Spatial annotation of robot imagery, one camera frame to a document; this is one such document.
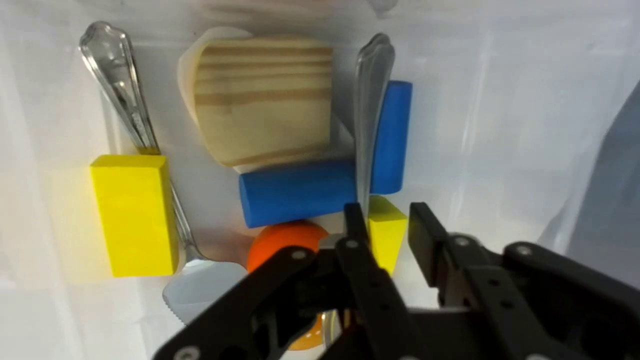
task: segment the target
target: orange object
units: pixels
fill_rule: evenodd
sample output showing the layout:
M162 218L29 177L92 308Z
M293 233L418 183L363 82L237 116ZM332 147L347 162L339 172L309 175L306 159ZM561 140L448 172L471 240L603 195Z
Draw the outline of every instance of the orange object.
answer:
M269 257L285 246L299 246L318 253L322 238L328 234L311 223L290 223L264 228L248 251L245 271L251 272ZM318 317L311 330L299 336L290 350L307 350L322 344L322 318Z
M320 240L325 236L323 228L311 223L290 223L264 228L248 251L245 271L255 271L285 246L299 246L318 253Z

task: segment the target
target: orange ball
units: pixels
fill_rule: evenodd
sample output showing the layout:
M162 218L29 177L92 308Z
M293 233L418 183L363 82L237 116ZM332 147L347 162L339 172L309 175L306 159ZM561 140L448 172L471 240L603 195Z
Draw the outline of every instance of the orange ball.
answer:
M245 271L255 271L285 246L299 246L318 253L322 238L325 238L323 228L311 223L287 223L264 228L248 251Z

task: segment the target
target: white container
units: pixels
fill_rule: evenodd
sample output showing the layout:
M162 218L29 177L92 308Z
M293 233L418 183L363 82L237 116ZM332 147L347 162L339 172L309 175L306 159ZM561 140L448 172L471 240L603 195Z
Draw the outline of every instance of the white container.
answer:
M214 166L188 120L175 65L225 22L329 41L339 118L349 118L356 50L387 33L394 79L413 82L396 205L427 202L450 231L492 251L512 240L569 246L599 140L640 79L638 3L397 0L379 13L366 0L306 3L290 16L283 3L240 16L216 16L199 0L0 3L1 358L149 358L180 329L160 296L166 281L108 277L86 166L125 140L75 50L97 19L131 37L185 215L211 246L251 233L235 175ZM396 281L410 305L432 303L407 254Z

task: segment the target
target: black metal bracket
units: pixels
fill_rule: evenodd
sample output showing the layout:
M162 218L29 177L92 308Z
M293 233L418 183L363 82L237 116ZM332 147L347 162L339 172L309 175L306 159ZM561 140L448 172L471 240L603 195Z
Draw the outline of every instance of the black metal bracket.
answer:
M345 223L333 251L272 257L155 360L279 358L325 310L353 321L322 358L640 360L640 295L612 278L528 243L498 257L411 205L410 248L444 312L407 310L370 253L356 205Z

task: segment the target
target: screw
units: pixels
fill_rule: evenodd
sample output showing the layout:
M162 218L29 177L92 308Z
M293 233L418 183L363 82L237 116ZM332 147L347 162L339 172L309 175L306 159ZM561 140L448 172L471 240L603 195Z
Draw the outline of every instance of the screw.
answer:
M344 246L345 248L358 248L358 243L356 240L345 240Z
M529 257L534 251L531 251L529 246L525 246L525 244L517 244L517 246L514 248L514 253L517 253L517 254L521 254L521 257Z
M455 244L464 248L464 246L469 244L469 240L466 240L466 238L455 238Z
M292 254L292 259L293 259L293 260L304 260L304 259L306 259L306 253L296 251L296 253Z
M184 347L175 353L173 360L199 360L199 349Z
M551 358L547 358L544 355L529 355L529 356L525 356L525 360L551 360Z

